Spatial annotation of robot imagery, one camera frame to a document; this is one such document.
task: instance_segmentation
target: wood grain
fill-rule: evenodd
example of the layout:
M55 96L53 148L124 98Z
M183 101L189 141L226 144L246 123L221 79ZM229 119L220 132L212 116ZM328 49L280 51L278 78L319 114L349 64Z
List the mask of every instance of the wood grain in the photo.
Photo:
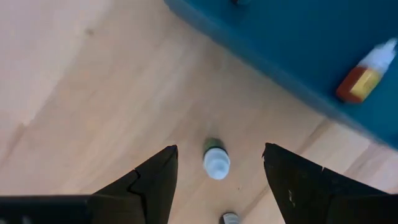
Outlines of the wood grain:
M89 194L177 144L170 223L216 223L227 211L243 223L283 223L262 166L265 142L397 188L395 151L314 112L161 0L115 0L100 21L2 160L0 194ZM208 136L226 144L225 180L202 168Z
M29 124L110 0L0 1L0 111Z

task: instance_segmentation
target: wooden floor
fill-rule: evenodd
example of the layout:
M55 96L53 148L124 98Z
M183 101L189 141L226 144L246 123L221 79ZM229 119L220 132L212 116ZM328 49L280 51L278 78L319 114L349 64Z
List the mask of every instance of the wooden floor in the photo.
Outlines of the wooden floor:
M327 120L161 0L114 0L84 35L32 121L1 108L0 194L89 194L177 144L170 223L217 223L226 211L243 223L283 223L262 166L265 142L398 192L398 152ZM226 144L225 180L202 168L208 136Z

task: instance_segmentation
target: white cap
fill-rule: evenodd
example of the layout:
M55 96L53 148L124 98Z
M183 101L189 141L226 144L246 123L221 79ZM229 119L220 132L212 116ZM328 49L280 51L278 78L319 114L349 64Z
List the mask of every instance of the white cap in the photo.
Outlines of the white cap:
M207 174L216 180L222 180L228 175L230 164L227 153L220 148L209 149L203 160Z
M394 57L397 39L391 38L385 44L377 45L368 55L360 61L359 65L376 70L383 75Z

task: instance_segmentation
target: red glue bottle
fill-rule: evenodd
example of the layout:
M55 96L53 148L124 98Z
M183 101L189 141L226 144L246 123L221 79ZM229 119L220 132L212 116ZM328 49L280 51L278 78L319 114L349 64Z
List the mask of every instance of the red glue bottle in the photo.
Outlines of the red glue bottle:
M338 98L349 103L362 103L380 82L396 56L397 39L377 45L350 71L336 90Z

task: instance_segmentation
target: small bottle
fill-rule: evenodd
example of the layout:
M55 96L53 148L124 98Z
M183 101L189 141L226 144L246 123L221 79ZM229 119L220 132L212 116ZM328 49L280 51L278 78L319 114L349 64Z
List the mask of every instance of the small bottle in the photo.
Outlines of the small bottle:
M219 224L240 224L240 220L237 214L233 212L225 213L220 217Z
M204 148L203 167L207 174L215 180L224 179L228 175L231 161L224 149L223 142L216 138L208 138Z
M360 63L350 71L336 90L336 95L348 103L362 103L380 82L392 60L397 40L390 39L377 45Z

